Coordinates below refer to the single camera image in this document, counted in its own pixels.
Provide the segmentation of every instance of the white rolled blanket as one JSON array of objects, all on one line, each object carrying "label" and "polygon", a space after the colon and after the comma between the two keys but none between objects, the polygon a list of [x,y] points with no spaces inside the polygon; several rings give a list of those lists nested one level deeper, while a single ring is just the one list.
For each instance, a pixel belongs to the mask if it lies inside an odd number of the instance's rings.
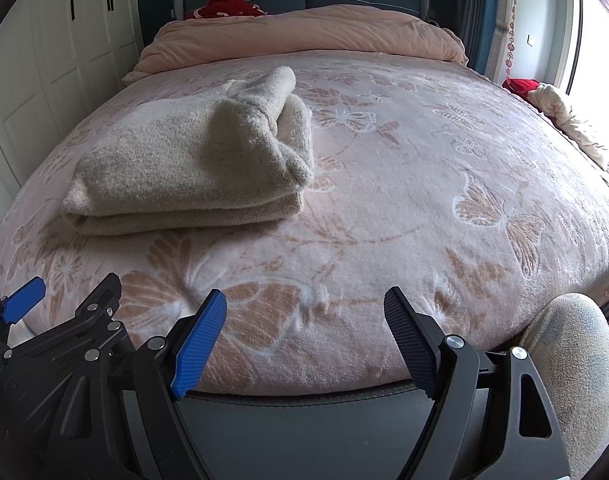
[{"label": "white rolled blanket", "polygon": [[240,225],[302,209],[311,110],[283,66],[140,105],[83,155],[62,215],[89,235]]}]

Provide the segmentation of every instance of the wardrobe door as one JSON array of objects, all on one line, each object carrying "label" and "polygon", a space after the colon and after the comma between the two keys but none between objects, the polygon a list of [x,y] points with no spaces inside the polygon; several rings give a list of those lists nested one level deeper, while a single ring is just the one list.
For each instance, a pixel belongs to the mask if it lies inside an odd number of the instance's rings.
[{"label": "wardrobe door", "polygon": [[110,0],[75,1],[75,49],[84,61],[94,107],[98,107],[122,88],[108,28]]},{"label": "wardrobe door", "polygon": [[61,139],[34,53],[32,0],[17,0],[0,25],[0,148],[20,184]]},{"label": "wardrobe door", "polygon": [[131,72],[139,56],[135,23],[137,12],[132,8],[133,1],[109,0],[108,30],[119,79]]},{"label": "wardrobe door", "polygon": [[82,5],[82,0],[32,0],[31,5],[38,70],[61,137],[94,109],[74,34]]}]

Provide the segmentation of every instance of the bedspread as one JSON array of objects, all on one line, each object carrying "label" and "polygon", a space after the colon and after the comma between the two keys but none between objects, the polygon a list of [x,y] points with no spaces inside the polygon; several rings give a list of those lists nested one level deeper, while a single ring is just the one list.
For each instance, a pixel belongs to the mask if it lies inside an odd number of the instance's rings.
[{"label": "bedspread", "polygon": [[[243,227],[83,237],[59,217],[76,162],[142,102],[288,65],[313,110],[316,176],[297,217]],[[408,376],[387,329],[398,285],[445,332],[489,349],[553,298],[609,297],[609,188],[529,105],[454,63],[311,51],[159,73],[84,120],[0,225],[0,297],[39,275],[26,321],[67,320],[108,273],[136,344],[195,312],[229,314],[198,389],[294,394]]]}]

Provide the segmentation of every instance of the window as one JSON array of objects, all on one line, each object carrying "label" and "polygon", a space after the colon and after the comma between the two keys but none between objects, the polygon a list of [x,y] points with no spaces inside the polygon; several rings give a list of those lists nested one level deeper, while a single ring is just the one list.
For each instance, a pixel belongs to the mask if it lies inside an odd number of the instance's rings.
[{"label": "window", "polygon": [[569,95],[590,115],[609,149],[609,12],[599,0],[582,0],[580,34]]}]

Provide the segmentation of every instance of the red cloth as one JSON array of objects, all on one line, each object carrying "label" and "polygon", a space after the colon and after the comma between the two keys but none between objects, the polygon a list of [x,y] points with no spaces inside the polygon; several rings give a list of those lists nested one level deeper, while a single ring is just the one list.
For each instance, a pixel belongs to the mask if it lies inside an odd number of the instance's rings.
[{"label": "red cloth", "polygon": [[539,84],[535,79],[511,79],[507,77],[502,84],[502,88],[506,88],[512,94],[522,97],[525,101],[529,102],[527,93],[538,88]]},{"label": "red cloth", "polygon": [[185,20],[196,18],[225,18],[227,16],[263,16],[264,12],[255,4],[245,0],[209,0],[206,6],[191,10],[184,16]]}]

